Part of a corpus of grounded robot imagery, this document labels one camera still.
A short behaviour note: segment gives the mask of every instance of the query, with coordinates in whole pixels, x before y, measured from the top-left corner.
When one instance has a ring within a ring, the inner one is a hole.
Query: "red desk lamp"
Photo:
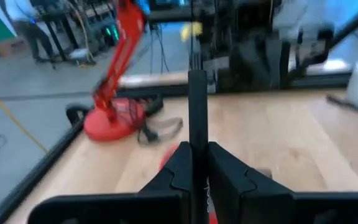
[[[106,78],[93,93],[95,109],[88,113],[84,123],[85,133],[95,141],[112,141],[129,136],[145,120],[145,111],[140,103],[113,97],[144,33],[146,16],[133,0],[118,0],[116,9],[120,39]]]

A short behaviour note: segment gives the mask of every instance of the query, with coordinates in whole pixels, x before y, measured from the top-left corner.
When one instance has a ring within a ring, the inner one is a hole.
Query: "red lamp base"
[[[90,111],[85,118],[84,130],[95,141],[113,141],[136,132],[145,120],[143,105],[125,98],[112,101],[115,119],[109,120],[106,112],[99,108]]]

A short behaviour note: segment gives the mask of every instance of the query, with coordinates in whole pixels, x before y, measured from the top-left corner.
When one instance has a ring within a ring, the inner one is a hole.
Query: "concrete floor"
[[[356,0],[297,0],[276,19],[278,27],[294,29],[300,24],[331,21],[343,25],[358,11]],[[179,25],[169,25],[163,32],[163,45],[171,72],[188,68],[188,51],[181,42]],[[138,50],[149,44],[150,36],[142,40]],[[96,57],[97,66],[81,69],[61,63],[56,70],[49,64],[35,65],[29,53],[14,58],[0,58],[0,97],[33,96],[56,93],[87,92],[106,72],[113,50]],[[153,47],[152,71],[160,74],[160,46]],[[352,35],[330,56],[348,62],[358,61],[357,37]],[[131,68],[126,75],[149,74],[151,51]],[[91,104],[89,95],[82,97],[5,101],[15,117],[47,148],[51,148],[70,127],[65,117],[65,106],[80,102]],[[44,153],[0,109],[0,201],[28,174]]]

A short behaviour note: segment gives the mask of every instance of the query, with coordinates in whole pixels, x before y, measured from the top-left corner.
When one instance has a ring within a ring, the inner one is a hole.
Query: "workbench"
[[[128,77],[122,86],[186,82],[186,73]],[[341,90],[280,91],[210,95],[209,140],[295,191],[358,191],[358,112],[330,105],[326,95]],[[81,123],[58,144],[66,146],[28,197],[12,208],[6,223],[26,223],[35,205],[56,195],[136,192],[158,172],[164,153],[188,140],[187,97],[164,99],[155,121],[181,117],[172,140],[140,146],[133,135],[116,142],[93,142]]]

